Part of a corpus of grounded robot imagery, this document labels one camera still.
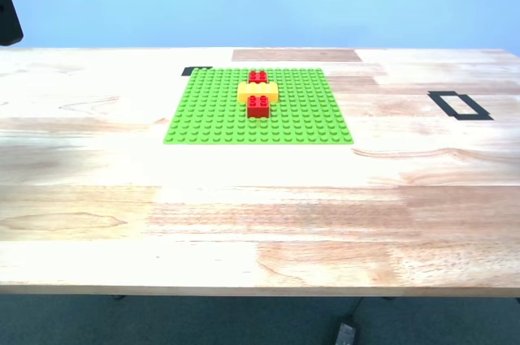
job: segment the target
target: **lighter wood panel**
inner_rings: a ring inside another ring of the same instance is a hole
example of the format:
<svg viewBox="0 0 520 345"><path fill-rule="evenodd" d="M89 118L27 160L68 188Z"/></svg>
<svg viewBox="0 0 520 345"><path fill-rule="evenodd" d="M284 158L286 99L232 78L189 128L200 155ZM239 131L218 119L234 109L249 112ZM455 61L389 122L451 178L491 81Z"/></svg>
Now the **lighter wood panel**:
<svg viewBox="0 0 520 345"><path fill-rule="evenodd" d="M355 143L163 145L188 66L320 67ZM0 291L520 296L519 75L502 50L0 50Z"/></svg>

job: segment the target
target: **red lego brick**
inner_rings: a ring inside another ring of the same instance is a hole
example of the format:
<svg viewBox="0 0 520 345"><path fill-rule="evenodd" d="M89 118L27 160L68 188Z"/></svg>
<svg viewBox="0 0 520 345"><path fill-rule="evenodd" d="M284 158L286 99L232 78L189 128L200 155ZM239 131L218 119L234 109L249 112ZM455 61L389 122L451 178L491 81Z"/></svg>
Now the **red lego brick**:
<svg viewBox="0 0 520 345"><path fill-rule="evenodd" d="M267 73L265 71L250 71L248 83L267 83Z"/></svg>
<svg viewBox="0 0 520 345"><path fill-rule="evenodd" d="M248 118L269 118L269 97L249 96L247 98Z"/></svg>

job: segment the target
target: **yellow lego brick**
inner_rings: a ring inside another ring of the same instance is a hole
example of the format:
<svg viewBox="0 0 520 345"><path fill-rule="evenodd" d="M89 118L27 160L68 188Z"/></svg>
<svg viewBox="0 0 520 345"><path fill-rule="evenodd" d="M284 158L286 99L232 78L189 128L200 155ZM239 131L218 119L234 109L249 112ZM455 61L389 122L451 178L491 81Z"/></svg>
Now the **yellow lego brick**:
<svg viewBox="0 0 520 345"><path fill-rule="evenodd" d="M269 83L239 83L238 91L236 93L239 103L246 103L249 96L267 96L269 102L278 102L278 84Z"/></svg>

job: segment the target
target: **black cable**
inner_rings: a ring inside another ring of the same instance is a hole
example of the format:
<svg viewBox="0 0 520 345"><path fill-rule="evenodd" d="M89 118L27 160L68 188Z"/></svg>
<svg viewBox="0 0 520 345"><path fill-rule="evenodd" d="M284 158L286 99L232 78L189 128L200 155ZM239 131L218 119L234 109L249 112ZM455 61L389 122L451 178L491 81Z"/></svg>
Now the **black cable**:
<svg viewBox="0 0 520 345"><path fill-rule="evenodd" d="M359 296L356 300L356 302L354 303L354 306L350 309L350 312L345 315L344 319L345 320L352 320L354 318L354 314L356 313L356 311L358 310L359 308L359 305L361 304L361 302L365 299L364 296Z"/></svg>

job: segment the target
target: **gray floor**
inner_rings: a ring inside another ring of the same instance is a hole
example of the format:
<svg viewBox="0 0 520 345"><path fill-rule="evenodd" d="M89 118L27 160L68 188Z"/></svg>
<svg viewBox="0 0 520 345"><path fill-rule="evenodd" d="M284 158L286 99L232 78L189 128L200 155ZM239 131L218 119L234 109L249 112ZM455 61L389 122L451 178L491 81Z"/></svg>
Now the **gray floor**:
<svg viewBox="0 0 520 345"><path fill-rule="evenodd" d="M333 344L351 298L0 295L0 344ZM360 345L518 345L514 299L366 298Z"/></svg>

